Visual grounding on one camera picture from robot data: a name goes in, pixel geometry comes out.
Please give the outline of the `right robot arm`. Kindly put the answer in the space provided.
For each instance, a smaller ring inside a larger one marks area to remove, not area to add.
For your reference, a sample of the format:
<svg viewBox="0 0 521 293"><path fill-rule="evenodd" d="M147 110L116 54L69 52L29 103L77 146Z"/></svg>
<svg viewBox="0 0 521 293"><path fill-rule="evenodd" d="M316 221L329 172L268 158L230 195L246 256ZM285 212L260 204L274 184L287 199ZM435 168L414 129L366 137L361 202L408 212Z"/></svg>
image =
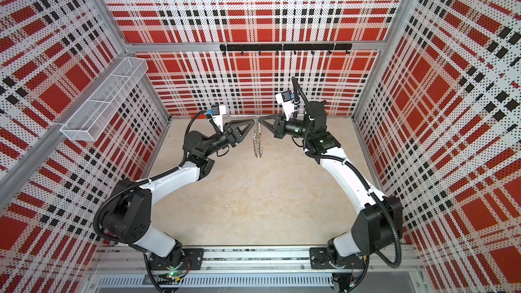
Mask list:
<svg viewBox="0 0 521 293"><path fill-rule="evenodd" d="M391 268L402 263L402 211L399 199L388 197L371 184L351 163L340 142L327 130L325 102L307 101L298 119L301 100L276 96L282 113L260 117L259 122L276 138L302 140L305 155L336 180L358 213L351 229L328 241L326 261L344 267L355 256L377 255Z"/></svg>

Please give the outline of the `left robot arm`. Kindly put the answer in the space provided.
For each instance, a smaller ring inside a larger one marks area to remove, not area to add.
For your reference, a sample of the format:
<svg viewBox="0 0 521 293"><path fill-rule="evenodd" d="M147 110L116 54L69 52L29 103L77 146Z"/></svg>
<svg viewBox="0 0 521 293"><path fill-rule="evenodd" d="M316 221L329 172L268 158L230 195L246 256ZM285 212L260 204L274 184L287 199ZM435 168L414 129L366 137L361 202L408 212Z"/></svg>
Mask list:
<svg viewBox="0 0 521 293"><path fill-rule="evenodd" d="M153 226L152 207L173 192L209 175L214 165L211 156L241 143L255 123L253 119L233 120L219 127L212 122L215 133L211 136L187 130L183 159L178 166L144 180L123 179L116 184L94 216L97 236L158 259L163 267L179 268L186 260L182 244Z"/></svg>

